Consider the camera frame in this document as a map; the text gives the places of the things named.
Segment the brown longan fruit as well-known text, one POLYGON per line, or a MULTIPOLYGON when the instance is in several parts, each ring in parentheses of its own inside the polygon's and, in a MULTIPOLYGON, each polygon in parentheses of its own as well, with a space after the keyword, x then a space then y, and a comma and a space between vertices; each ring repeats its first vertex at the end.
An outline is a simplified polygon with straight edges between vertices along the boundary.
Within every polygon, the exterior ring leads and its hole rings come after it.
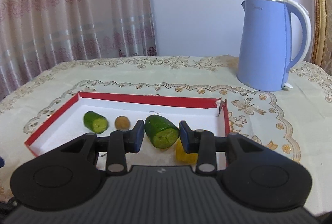
POLYGON ((114 126, 117 130, 129 130, 131 123, 128 117, 119 116, 115 119, 114 126))

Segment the green cucumber end piece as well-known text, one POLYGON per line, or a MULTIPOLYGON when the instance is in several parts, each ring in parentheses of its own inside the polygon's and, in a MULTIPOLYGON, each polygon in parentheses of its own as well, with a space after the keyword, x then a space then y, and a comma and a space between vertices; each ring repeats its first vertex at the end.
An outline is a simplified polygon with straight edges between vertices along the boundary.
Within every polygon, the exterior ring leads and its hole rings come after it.
POLYGON ((151 144, 158 149, 167 149, 179 139, 178 127, 159 115, 150 115, 145 119, 145 133, 151 144))

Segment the red shallow box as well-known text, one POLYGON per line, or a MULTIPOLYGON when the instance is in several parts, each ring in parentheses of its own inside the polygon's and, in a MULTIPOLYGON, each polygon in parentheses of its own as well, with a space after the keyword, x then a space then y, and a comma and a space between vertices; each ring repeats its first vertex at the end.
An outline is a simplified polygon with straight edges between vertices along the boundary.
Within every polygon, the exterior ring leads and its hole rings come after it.
POLYGON ((216 136, 225 137, 230 132, 225 100, 79 92, 59 108, 47 108, 45 121, 34 121, 36 127, 26 147, 34 156, 40 156, 89 132, 83 117, 90 111, 108 121, 102 136, 118 129, 133 129, 138 120, 151 115, 162 116, 175 126, 186 121, 191 129, 208 130, 216 136))

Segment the blue electric kettle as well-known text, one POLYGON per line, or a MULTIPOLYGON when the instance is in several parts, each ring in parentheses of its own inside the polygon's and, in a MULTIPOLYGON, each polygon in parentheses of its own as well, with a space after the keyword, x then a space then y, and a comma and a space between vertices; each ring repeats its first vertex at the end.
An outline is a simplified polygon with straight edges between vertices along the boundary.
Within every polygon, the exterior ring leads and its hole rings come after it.
POLYGON ((237 78, 261 91, 292 89, 289 71, 310 48, 312 27, 307 9, 293 0, 244 0, 245 12, 237 78), (292 23, 295 15, 302 27, 302 42, 292 58, 292 23))

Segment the cream embroidered tablecloth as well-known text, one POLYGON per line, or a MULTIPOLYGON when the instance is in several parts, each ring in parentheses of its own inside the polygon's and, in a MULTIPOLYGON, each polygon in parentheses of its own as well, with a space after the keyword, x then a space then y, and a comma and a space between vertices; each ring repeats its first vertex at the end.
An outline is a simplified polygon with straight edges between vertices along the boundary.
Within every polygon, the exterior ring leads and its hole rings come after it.
POLYGON ((1 98, 1 200, 10 177, 31 160, 24 141, 78 92, 222 98, 231 131, 285 154, 313 178, 306 207, 331 211, 331 76, 302 62, 289 74, 290 90, 263 93, 236 77, 237 58, 130 57, 63 62, 1 98))

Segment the pink patterned curtain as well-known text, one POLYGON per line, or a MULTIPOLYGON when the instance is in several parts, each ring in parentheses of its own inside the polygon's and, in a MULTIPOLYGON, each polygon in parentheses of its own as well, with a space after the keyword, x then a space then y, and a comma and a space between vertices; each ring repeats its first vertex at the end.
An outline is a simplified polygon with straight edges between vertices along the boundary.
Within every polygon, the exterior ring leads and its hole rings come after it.
POLYGON ((150 0, 1 0, 1 97, 61 62, 156 54, 150 0))

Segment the gold padded headboard frame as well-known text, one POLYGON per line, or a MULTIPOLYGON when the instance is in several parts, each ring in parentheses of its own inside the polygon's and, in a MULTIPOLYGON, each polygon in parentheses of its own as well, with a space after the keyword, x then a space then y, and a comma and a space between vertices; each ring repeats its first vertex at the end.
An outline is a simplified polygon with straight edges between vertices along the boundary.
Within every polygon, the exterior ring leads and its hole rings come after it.
POLYGON ((314 37, 311 62, 328 71, 331 66, 331 52, 328 48, 328 8, 327 0, 314 0, 314 37))

